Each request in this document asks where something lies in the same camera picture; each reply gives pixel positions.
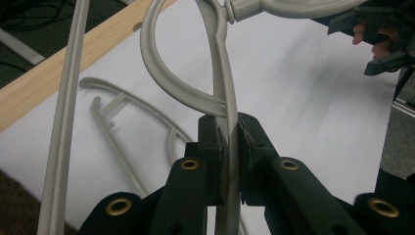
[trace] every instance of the mounting hole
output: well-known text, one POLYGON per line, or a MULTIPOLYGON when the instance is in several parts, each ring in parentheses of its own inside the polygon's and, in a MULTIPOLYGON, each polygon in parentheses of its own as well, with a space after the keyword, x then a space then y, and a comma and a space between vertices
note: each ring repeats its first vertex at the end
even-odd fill
POLYGON ((283 160, 281 161, 281 166, 285 169, 290 169, 290 170, 294 170, 294 169, 298 169, 299 165, 294 163, 293 161, 290 160, 283 160))
POLYGON ((333 234, 336 234, 336 235, 347 235, 348 234, 347 230, 339 224, 335 224, 332 226, 332 232, 333 234))
POLYGON ((181 164, 184 169, 195 169, 199 166, 199 163, 194 160, 186 160, 181 164))
POLYGON ((171 223, 167 227, 168 234, 176 235, 176 234, 181 234, 181 232, 183 232, 183 226, 178 222, 171 223))
POLYGON ((106 208, 106 212, 112 216, 122 215, 131 209, 132 203, 126 198, 112 200, 106 208))
POLYGON ((377 198, 371 198, 368 201, 369 207, 386 217, 398 217, 399 216, 399 210, 392 204, 388 203, 385 200, 377 199, 377 198))

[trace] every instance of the wooden strip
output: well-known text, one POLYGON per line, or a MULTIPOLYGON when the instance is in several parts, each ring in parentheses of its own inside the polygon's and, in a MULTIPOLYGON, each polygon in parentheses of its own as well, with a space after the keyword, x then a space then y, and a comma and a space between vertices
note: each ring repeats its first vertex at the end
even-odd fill
MULTIPOLYGON (((175 0, 167 0, 164 8, 175 0)), ((136 0, 85 34, 80 71, 140 27, 151 0, 136 0)), ((55 93, 61 81, 66 48, 0 90, 0 132, 55 93)))

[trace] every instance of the white paper surface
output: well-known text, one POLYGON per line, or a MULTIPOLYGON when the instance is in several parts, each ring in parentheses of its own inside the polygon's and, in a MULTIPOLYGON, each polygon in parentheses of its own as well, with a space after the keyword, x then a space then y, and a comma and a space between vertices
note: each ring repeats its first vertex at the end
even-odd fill
MULTIPOLYGON (((397 74, 364 76, 370 45, 309 20, 261 14, 228 26, 227 46, 238 110, 256 117, 281 156, 303 161, 336 197, 349 203, 373 191, 397 74)), ((180 78, 211 94, 208 40, 196 3, 178 1, 157 26, 158 48, 180 78)), ((148 75, 139 31, 80 75, 103 78, 170 115, 197 140, 201 113, 167 96, 148 75)), ((90 105, 114 94, 79 89, 69 170, 67 220, 79 228, 100 200, 132 187, 94 123, 90 105)), ((41 198, 57 94, 0 134, 0 167, 41 198)), ((164 185, 168 129, 128 105, 115 137, 149 191, 164 185)), ((177 155, 183 154, 183 143, 177 155)), ((251 234, 268 234, 261 210, 243 208, 251 234)))

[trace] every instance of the white rod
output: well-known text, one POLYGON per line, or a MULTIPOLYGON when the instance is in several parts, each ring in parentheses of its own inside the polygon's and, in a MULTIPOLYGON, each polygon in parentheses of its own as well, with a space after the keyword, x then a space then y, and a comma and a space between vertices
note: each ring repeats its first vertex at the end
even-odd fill
POLYGON ((70 144, 88 6, 89 0, 77 0, 73 13, 43 186, 38 235, 64 234, 70 144))

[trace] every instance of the brass insert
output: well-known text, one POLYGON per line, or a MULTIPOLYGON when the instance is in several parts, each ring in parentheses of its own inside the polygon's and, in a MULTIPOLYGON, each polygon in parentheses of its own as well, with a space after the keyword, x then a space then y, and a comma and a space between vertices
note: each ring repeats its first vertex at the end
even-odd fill
POLYGON ((132 203, 129 199, 115 199, 107 205, 107 214, 112 216, 122 215, 131 209, 132 203))
POLYGON ((195 169, 199 166, 199 163, 194 160, 186 160, 181 163, 182 168, 184 169, 195 169))
POLYGON ((281 166, 285 169, 290 169, 290 170, 295 170, 299 168, 299 165, 294 163, 293 161, 290 160, 283 160, 281 161, 281 166))
POLYGON ((377 199, 377 198, 371 198, 368 200, 369 207, 386 217, 398 217, 399 216, 399 210, 392 204, 388 203, 385 200, 377 199))

